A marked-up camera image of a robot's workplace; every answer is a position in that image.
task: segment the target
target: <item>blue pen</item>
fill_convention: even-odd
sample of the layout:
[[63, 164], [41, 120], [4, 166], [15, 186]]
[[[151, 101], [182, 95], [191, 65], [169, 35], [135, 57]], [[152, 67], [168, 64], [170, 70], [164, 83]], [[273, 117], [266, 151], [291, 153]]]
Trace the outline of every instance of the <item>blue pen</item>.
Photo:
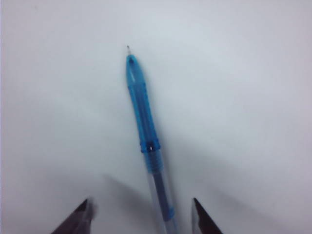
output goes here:
[[177, 234], [175, 210], [148, 102], [145, 79], [136, 57], [131, 54], [129, 46], [127, 47], [127, 84], [136, 115], [141, 152], [145, 158], [153, 203], [162, 233]]

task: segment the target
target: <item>translucent plastic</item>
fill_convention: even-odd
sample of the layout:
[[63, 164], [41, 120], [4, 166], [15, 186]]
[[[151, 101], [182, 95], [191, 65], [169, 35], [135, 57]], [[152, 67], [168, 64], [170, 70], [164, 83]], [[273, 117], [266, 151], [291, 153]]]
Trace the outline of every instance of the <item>translucent plastic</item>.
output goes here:
[[148, 102], [143, 73], [133, 55], [127, 57], [127, 84], [136, 115], [141, 151], [144, 154], [152, 198], [164, 234], [177, 234], [175, 210]]
[[155, 152], [145, 153], [144, 157], [148, 169], [151, 195], [161, 231], [164, 234], [177, 234], [175, 210], [172, 204], [165, 168], [162, 164], [161, 169], [158, 171], [154, 171], [153, 168], [149, 167], [151, 164], [149, 160], [151, 158], [152, 160], [158, 158], [157, 162], [162, 162], [161, 152], [157, 150]]

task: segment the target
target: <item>black pointed object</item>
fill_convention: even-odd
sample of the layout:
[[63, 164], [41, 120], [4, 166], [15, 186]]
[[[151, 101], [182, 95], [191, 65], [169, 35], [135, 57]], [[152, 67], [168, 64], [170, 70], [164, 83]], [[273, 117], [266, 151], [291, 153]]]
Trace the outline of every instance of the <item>black pointed object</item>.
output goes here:
[[94, 217], [94, 205], [90, 198], [85, 199], [52, 234], [90, 234]]
[[222, 234], [196, 198], [192, 202], [192, 229], [193, 234]]

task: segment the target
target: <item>pen tip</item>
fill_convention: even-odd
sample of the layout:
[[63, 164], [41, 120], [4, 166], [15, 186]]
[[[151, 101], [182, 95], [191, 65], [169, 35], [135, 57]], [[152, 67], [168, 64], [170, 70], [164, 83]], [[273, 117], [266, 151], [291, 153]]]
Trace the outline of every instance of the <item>pen tip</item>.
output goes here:
[[127, 45], [127, 49], [128, 49], [128, 54], [130, 55], [131, 51], [130, 51], [130, 47], [128, 45]]

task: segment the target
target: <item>black triangular tip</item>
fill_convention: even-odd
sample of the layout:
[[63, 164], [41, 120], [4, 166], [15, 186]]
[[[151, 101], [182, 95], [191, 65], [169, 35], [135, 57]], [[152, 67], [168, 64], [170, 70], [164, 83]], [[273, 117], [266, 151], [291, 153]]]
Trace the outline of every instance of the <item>black triangular tip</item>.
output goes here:
[[74, 212], [84, 212], [87, 208], [87, 202], [88, 202], [88, 199], [85, 199], [76, 209]]
[[199, 201], [194, 197], [193, 201], [195, 203], [195, 207], [197, 210], [197, 214], [199, 216], [199, 228], [201, 229], [203, 234], [222, 234], [220, 229], [217, 227], [215, 222], [210, 218], [205, 209], [201, 206]]

